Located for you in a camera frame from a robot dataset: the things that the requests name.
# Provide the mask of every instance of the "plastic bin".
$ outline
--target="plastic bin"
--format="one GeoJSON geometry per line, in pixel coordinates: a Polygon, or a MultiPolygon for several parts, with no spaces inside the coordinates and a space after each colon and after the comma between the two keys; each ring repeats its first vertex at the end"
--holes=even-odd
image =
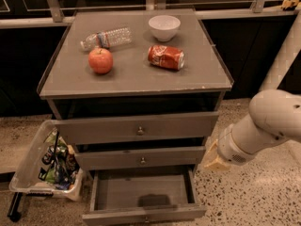
{"type": "Polygon", "coordinates": [[[54,186],[41,184],[43,181],[39,179],[40,168],[47,169],[41,161],[45,155],[48,143],[45,139],[54,130],[55,121],[45,121],[35,134],[27,155],[21,161],[19,168],[15,172],[9,184],[9,190],[13,192],[23,192],[33,195],[53,195],[53,197],[65,197],[73,201],[81,200],[81,187],[84,177],[84,172],[79,169],[74,187],[71,190],[58,190],[54,186]]]}

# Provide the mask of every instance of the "concrete floor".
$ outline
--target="concrete floor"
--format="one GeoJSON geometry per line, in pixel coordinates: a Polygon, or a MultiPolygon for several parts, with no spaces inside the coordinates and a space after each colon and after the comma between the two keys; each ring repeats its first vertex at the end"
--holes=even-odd
{"type": "MultiPolygon", "coordinates": [[[[240,120],[248,99],[223,101],[220,117],[207,145],[221,130],[240,120]]],[[[0,173],[15,171],[32,137],[49,115],[0,119],[0,173]]],[[[185,222],[152,223],[157,226],[197,225],[301,225],[301,146],[293,141],[260,152],[249,164],[232,166],[230,171],[211,172],[201,165],[195,183],[198,199],[207,211],[204,217],[185,222]]],[[[89,210],[90,183],[85,182],[83,199],[22,197],[21,219],[8,217],[13,193],[0,184],[0,225],[53,226],[85,225],[81,215],[89,210]]]]}

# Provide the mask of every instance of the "apple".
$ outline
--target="apple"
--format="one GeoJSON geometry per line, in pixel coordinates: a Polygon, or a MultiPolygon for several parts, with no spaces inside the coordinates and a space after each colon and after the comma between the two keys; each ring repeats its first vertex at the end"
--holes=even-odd
{"type": "Polygon", "coordinates": [[[88,54],[88,64],[95,73],[109,73],[113,67],[113,56],[107,49],[95,48],[88,54]]]}

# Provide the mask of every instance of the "white robotic arm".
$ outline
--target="white robotic arm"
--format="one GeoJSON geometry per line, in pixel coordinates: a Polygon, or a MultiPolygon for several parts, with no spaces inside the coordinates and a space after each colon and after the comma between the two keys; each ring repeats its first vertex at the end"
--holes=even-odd
{"type": "Polygon", "coordinates": [[[301,142],[301,97],[269,89],[255,95],[249,114],[228,126],[218,137],[215,158],[243,165],[257,152],[292,139],[301,142]]]}

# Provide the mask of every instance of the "clear plastic bottle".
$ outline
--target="clear plastic bottle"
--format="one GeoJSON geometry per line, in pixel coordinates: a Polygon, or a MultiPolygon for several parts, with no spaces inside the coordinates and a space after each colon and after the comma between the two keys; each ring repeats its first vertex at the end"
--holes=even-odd
{"type": "Polygon", "coordinates": [[[109,49],[114,46],[131,43],[132,40],[131,29],[129,27],[121,27],[91,34],[81,41],[81,46],[84,51],[91,51],[95,47],[109,49]]]}

